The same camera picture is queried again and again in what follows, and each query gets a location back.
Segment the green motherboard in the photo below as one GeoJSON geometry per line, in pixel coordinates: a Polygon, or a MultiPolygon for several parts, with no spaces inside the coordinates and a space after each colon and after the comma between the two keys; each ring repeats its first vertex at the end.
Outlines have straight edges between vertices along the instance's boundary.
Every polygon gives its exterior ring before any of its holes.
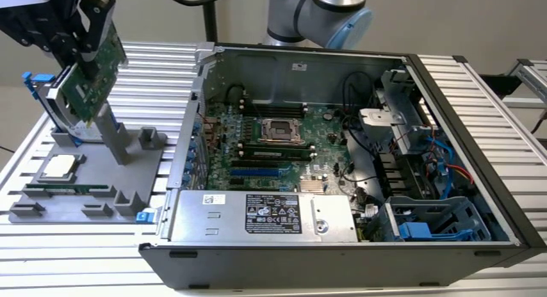
{"type": "Polygon", "coordinates": [[[311,106],[302,118],[247,116],[236,106],[211,104],[206,116],[211,162],[207,189],[352,193],[352,183],[340,182],[339,173],[334,173],[350,163],[347,139],[335,115],[332,108],[311,106]],[[286,147],[275,140],[268,144],[266,125],[274,129],[286,121],[298,131],[295,142],[286,147]],[[254,153],[251,159],[242,155],[242,146],[254,153]]]}
{"type": "Polygon", "coordinates": [[[107,38],[96,53],[99,73],[91,81],[77,65],[67,67],[53,83],[71,105],[71,113],[84,122],[91,122],[111,93],[116,82],[118,66],[126,62],[126,52],[111,25],[107,38]]]}

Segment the blue clip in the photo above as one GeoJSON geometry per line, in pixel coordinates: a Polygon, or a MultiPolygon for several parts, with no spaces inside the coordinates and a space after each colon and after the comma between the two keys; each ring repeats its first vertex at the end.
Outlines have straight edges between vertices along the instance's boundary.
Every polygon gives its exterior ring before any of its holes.
{"type": "Polygon", "coordinates": [[[400,237],[403,239],[431,239],[430,226],[426,222],[406,222],[399,225],[400,237]]]}
{"type": "Polygon", "coordinates": [[[32,97],[35,98],[35,100],[37,100],[39,99],[37,91],[36,91],[35,87],[32,86],[31,76],[32,76],[31,72],[23,73],[23,75],[21,75],[23,83],[25,84],[28,91],[31,91],[32,97]]]}
{"type": "Polygon", "coordinates": [[[138,212],[135,217],[135,223],[142,225],[154,224],[154,216],[155,213],[138,212]]]}
{"type": "Polygon", "coordinates": [[[36,81],[37,83],[51,83],[53,80],[55,80],[53,74],[37,74],[32,78],[32,81],[36,81]]]}

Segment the white wall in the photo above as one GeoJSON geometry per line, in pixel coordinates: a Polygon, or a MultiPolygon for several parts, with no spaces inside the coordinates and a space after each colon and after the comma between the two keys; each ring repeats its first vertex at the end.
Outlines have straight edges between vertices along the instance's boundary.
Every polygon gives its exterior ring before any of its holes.
{"type": "MultiPolygon", "coordinates": [[[[478,71],[502,73],[516,58],[547,58],[546,2],[368,0],[375,21],[358,49],[459,54],[467,57],[478,71]]],[[[220,41],[259,43],[266,32],[267,8],[268,0],[220,1],[220,41]]],[[[118,0],[115,23],[124,40],[198,42],[206,38],[202,9],[180,6],[171,0],[118,0]]],[[[57,69],[56,62],[45,58],[36,47],[24,48],[0,34],[0,86],[20,87],[20,74],[27,70],[56,72],[57,69]]],[[[7,101],[3,96],[0,111],[5,108],[17,110],[11,120],[1,120],[3,124],[24,119],[28,111],[37,110],[27,102],[7,101]]],[[[530,121],[528,127],[536,117],[535,111],[523,116],[522,119],[530,121]]]]}

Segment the green circuit board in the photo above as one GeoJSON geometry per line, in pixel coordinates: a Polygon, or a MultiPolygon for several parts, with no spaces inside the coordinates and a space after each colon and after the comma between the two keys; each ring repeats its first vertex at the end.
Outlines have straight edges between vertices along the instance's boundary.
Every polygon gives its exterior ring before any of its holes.
{"type": "Polygon", "coordinates": [[[243,116],[236,107],[224,104],[211,104],[207,111],[207,119],[215,124],[208,126],[210,130],[210,174],[207,189],[218,190],[263,190],[263,191],[306,191],[300,189],[302,181],[322,181],[326,194],[340,194],[340,188],[350,193],[354,185],[339,185],[339,177],[334,174],[334,166],[338,163],[340,170],[350,163],[348,149],[342,144],[342,124],[340,119],[334,117],[331,121],[323,118],[328,113],[332,115],[334,109],[324,106],[308,107],[308,112],[299,121],[299,132],[302,145],[315,145],[318,155],[311,161],[279,161],[260,162],[263,164],[275,163],[279,170],[279,177],[235,177],[231,170],[260,170],[258,168],[235,168],[234,162],[240,160],[238,156],[238,143],[259,145],[262,142],[262,121],[260,117],[243,116]],[[243,180],[243,184],[231,184],[231,179],[243,180]]]}
{"type": "Polygon", "coordinates": [[[96,53],[95,62],[99,73],[92,81],[86,78],[80,67],[72,65],[63,70],[52,85],[67,98],[71,113],[84,122],[94,120],[115,85],[118,66],[126,62],[126,52],[114,25],[96,53]]]}

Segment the blue latch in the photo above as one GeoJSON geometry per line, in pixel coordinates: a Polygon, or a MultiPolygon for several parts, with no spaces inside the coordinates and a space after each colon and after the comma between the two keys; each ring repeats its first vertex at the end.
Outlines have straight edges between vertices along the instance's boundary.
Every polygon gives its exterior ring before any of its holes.
{"type": "Polygon", "coordinates": [[[399,225],[400,237],[403,239],[431,239],[430,226],[426,222],[406,222],[399,225]]]}
{"type": "Polygon", "coordinates": [[[37,74],[32,78],[32,81],[36,81],[37,83],[51,83],[53,80],[55,80],[53,74],[37,74]]]}
{"type": "Polygon", "coordinates": [[[146,225],[146,224],[154,224],[154,216],[155,213],[148,213],[148,212],[138,212],[136,217],[135,217],[135,223],[146,225]]]}

